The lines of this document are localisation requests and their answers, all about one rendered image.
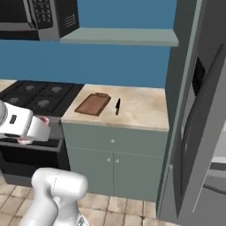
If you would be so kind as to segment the grey-green drawer front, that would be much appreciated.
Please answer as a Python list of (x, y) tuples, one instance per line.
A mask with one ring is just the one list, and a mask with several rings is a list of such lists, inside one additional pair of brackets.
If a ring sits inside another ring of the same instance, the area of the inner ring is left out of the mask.
[(63, 129), (69, 147), (153, 157), (164, 156), (168, 137), (167, 132), (88, 124), (63, 123)]

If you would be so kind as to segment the grey fridge door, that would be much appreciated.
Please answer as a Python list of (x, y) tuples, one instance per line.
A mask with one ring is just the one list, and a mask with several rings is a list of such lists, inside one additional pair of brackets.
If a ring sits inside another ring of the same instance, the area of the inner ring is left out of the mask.
[[(226, 95), (226, 74), (223, 71), (223, 66), (226, 63), (226, 0), (207, 0), (199, 32), (200, 37), (197, 44), (196, 56), (192, 60), (192, 68), (189, 69), (185, 86), (185, 110), (181, 124), (180, 141), (177, 144), (173, 160), (174, 195), (177, 218), (179, 219), (185, 216), (187, 210), (192, 210), (200, 196), (207, 171), (211, 165), (217, 140), (226, 119), (226, 105), (223, 102), (223, 97)], [(194, 71), (204, 70), (207, 73), (222, 43), (225, 47), (225, 58), (222, 66), (217, 70), (220, 73), (220, 78), (209, 110), (199, 150), (192, 167), (192, 174), (185, 195), (181, 199), (179, 197), (181, 144), (185, 124), (196, 97), (193, 87), (199, 85), (198, 81), (193, 83), (196, 80)]]

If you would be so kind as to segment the brown wooden cutting board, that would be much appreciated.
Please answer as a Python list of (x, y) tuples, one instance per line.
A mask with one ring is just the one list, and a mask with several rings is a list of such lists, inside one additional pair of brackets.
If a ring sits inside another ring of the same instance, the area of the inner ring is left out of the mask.
[(74, 111), (80, 114), (98, 117), (110, 100), (111, 97), (108, 94), (90, 94)]

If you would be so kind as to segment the black and silver microwave oven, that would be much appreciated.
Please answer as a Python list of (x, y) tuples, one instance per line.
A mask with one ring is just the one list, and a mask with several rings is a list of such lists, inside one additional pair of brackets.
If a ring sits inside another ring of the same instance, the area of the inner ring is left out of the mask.
[(0, 0), (0, 40), (59, 41), (78, 28), (77, 0)]

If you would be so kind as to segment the grey fridge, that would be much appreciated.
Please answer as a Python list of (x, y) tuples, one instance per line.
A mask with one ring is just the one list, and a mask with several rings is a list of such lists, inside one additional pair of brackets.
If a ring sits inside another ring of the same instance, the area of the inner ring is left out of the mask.
[(183, 218), (177, 218), (173, 166), (170, 165), (160, 218), (182, 226), (226, 226), (226, 122), (195, 206), (187, 210)]

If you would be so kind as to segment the black hob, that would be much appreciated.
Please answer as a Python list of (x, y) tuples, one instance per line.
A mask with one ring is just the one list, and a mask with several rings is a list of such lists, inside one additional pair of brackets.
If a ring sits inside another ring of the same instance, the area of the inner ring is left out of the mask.
[(35, 115), (62, 117), (83, 84), (19, 80), (0, 92), (0, 100)]

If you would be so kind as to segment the grey-green cupboard door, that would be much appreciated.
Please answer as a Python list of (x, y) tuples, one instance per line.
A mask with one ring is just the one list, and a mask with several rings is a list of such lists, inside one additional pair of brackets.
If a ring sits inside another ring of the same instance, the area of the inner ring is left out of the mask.
[(114, 153), (115, 195), (132, 200), (156, 201), (162, 158)]
[(84, 175), (88, 191), (101, 195), (114, 194), (113, 154), (111, 152), (67, 147), (71, 171)]

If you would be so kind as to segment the grey-green wall shelf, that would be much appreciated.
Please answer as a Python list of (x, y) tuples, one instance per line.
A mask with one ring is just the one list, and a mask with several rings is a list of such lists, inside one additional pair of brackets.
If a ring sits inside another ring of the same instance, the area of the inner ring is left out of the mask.
[(172, 29), (81, 27), (61, 39), (63, 43), (177, 47)]

